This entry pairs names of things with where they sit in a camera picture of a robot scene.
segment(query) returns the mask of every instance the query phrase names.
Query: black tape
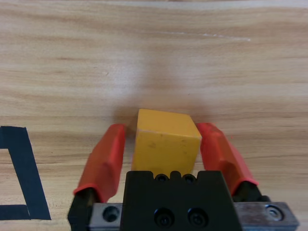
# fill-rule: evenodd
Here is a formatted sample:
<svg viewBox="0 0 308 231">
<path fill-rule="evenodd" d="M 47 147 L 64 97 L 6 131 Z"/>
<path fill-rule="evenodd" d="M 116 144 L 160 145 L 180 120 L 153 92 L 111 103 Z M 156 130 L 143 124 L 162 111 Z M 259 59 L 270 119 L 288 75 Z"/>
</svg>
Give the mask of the black tape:
<svg viewBox="0 0 308 231">
<path fill-rule="evenodd" d="M 0 127 L 0 148 L 9 150 L 28 211 L 27 217 L 24 205 L 0 205 L 0 220 L 15 219 L 14 217 L 18 217 L 18 219 L 50 220 L 51 217 L 26 128 Z"/>
</svg>

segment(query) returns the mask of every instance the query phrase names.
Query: wooden table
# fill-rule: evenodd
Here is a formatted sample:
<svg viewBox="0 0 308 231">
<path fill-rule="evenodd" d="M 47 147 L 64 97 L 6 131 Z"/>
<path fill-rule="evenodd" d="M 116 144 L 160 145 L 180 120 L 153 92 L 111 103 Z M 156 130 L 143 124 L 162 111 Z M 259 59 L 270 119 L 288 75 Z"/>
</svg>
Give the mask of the wooden table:
<svg viewBox="0 0 308 231">
<path fill-rule="evenodd" d="M 0 125 L 27 128 L 52 218 L 1 230 L 68 231 L 89 153 L 110 124 L 133 128 L 139 108 L 216 123 L 308 229 L 306 0 L 1 0 L 0 22 Z M 0 204 L 24 204 L 7 150 L 0 172 Z"/>
</svg>

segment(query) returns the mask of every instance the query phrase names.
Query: yellow wooden block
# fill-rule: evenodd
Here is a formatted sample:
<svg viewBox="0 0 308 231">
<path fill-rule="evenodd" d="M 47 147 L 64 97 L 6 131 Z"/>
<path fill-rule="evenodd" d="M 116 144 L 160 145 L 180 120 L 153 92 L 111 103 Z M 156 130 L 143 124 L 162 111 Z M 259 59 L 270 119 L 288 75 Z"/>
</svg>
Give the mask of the yellow wooden block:
<svg viewBox="0 0 308 231">
<path fill-rule="evenodd" d="M 201 135 L 189 115 L 140 109 L 132 170 L 181 175 L 193 169 Z"/>
</svg>

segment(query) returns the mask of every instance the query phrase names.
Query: screw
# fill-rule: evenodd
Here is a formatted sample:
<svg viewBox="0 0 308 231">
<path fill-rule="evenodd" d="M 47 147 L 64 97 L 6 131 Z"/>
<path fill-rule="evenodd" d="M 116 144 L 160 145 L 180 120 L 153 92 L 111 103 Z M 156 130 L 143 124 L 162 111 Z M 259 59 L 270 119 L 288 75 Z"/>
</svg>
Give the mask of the screw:
<svg viewBox="0 0 308 231">
<path fill-rule="evenodd" d="M 207 214 L 200 208 L 189 209 L 188 220 L 193 226 L 197 228 L 204 228 L 208 223 Z"/>
<path fill-rule="evenodd" d="M 279 221 L 283 219 L 282 211 L 276 206 L 268 205 L 266 207 L 266 211 L 268 213 L 268 216 L 275 221 Z"/>
<path fill-rule="evenodd" d="M 103 219 L 107 222 L 114 222 L 120 215 L 120 211 L 117 207 L 108 206 L 103 212 Z"/>
<path fill-rule="evenodd" d="M 186 180 L 187 183 L 191 184 L 196 181 L 196 178 L 192 174 L 185 174 L 183 178 Z"/>
<path fill-rule="evenodd" d="M 168 180 L 168 177 L 167 177 L 165 174 L 158 174 L 158 175 L 155 177 L 155 180 L 158 180 L 158 181 L 167 181 L 167 180 Z"/>
<path fill-rule="evenodd" d="M 174 223 L 174 215 L 170 209 L 160 208 L 154 212 L 154 221 L 160 228 L 169 228 Z"/>
</svg>

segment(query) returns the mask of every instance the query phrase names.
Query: wood grain surface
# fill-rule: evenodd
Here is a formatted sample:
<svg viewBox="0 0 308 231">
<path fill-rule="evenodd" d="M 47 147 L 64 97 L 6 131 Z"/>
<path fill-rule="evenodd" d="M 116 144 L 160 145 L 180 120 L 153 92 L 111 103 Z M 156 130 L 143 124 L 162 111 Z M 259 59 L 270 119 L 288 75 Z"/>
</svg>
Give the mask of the wood grain surface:
<svg viewBox="0 0 308 231">
<path fill-rule="evenodd" d="M 51 221 L 1 230 L 68 231 L 89 153 L 139 108 L 213 122 L 261 191 L 308 230 L 308 2 L 0 1 L 0 125 L 26 127 Z M 121 184 L 130 169 L 128 135 Z M 0 204 L 23 203 L 6 150 Z M 202 169 L 197 158 L 194 174 Z"/>
</svg>

